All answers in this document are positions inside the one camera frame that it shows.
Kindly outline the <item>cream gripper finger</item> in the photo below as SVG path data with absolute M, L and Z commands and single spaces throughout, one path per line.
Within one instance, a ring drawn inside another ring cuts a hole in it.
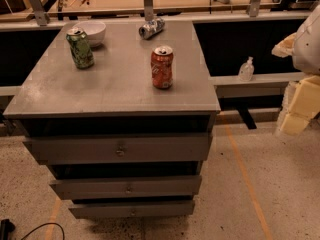
M 285 89 L 279 114 L 279 131 L 287 135 L 300 134 L 320 113 L 320 76 L 290 82 Z
M 285 58 L 287 56 L 291 56 L 293 53 L 294 41 L 295 41 L 296 34 L 292 33 L 291 35 L 287 36 L 281 42 L 276 44 L 272 49 L 271 53 L 274 56 Z

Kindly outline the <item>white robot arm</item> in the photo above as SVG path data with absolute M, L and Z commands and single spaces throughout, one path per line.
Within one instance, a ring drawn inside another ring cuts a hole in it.
M 277 121 L 280 132 L 298 135 L 320 113 L 320 5 L 295 33 L 274 46 L 272 54 L 291 56 L 294 68 L 306 74 L 288 84 Z

